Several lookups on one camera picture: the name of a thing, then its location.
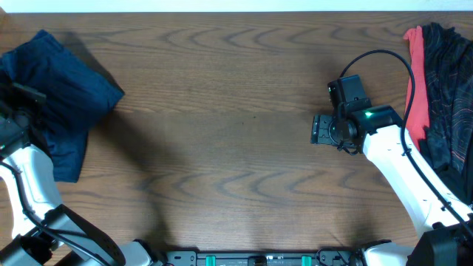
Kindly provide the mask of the dark blue denim shorts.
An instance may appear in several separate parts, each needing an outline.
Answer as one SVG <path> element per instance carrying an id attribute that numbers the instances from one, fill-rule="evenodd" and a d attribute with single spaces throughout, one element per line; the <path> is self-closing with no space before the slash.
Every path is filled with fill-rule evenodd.
<path id="1" fill-rule="evenodd" d="M 42 133 L 52 155 L 54 179 L 77 182 L 89 130 L 114 109 L 123 90 L 45 30 L 1 55 L 1 81 L 19 83 L 46 96 Z"/>

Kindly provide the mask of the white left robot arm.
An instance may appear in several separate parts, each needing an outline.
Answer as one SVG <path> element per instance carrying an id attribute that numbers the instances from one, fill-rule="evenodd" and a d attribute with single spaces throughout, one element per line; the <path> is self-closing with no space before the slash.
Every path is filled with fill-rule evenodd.
<path id="1" fill-rule="evenodd" d="M 52 176 L 52 160 L 23 110 L 1 108 L 1 178 L 13 209 L 13 240 L 1 264 L 45 265 L 62 245 L 60 265 L 153 265 L 146 243 L 117 245 L 106 233 L 66 207 Z"/>

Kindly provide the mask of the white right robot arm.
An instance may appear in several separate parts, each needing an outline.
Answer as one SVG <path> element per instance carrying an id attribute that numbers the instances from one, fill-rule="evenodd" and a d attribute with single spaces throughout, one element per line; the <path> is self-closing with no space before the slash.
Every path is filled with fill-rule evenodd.
<path id="1" fill-rule="evenodd" d="M 363 154 L 385 177 L 414 225 L 415 247 L 380 240 L 354 251 L 349 265 L 471 265 L 472 210 L 440 180 L 391 106 L 316 115 L 311 143 Z"/>

